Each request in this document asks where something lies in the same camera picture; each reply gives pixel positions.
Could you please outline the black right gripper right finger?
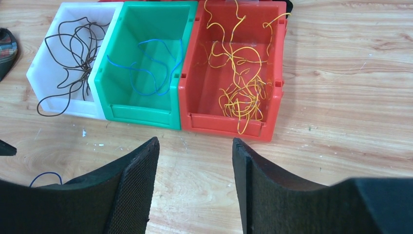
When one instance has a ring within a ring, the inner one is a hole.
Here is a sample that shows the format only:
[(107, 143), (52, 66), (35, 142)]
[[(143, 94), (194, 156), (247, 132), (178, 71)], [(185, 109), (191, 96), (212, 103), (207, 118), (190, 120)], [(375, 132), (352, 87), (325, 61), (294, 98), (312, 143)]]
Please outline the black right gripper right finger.
[(411, 178), (349, 178), (324, 186), (233, 139), (232, 163), (245, 234), (410, 234)]

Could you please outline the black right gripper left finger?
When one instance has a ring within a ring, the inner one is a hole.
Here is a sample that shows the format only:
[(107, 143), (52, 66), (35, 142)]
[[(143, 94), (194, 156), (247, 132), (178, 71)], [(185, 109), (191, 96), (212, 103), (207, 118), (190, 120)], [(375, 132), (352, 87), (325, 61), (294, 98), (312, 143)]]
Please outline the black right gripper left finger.
[(157, 137), (64, 184), (0, 183), (3, 234), (143, 234), (149, 221)]

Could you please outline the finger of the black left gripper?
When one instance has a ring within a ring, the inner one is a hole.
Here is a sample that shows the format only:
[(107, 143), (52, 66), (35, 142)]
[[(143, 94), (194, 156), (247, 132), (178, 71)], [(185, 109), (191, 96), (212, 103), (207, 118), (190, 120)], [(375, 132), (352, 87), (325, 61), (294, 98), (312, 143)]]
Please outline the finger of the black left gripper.
[(0, 156), (15, 156), (17, 154), (16, 147), (0, 140)]

